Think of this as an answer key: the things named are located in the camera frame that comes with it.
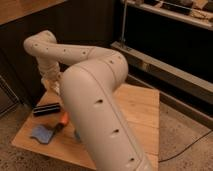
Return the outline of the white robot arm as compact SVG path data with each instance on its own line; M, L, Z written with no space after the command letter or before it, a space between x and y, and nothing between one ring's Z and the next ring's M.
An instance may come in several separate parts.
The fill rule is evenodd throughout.
M47 89L58 93L97 171L153 171L113 93L128 75L120 52L99 46L60 44L41 31L26 38Z

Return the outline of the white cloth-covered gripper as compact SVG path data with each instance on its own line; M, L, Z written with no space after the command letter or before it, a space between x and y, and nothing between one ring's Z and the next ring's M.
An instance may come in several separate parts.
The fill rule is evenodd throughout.
M60 81L61 72L59 63L57 61L44 58L37 58L37 63L38 70L41 75L41 83L47 90L50 90L50 81Z

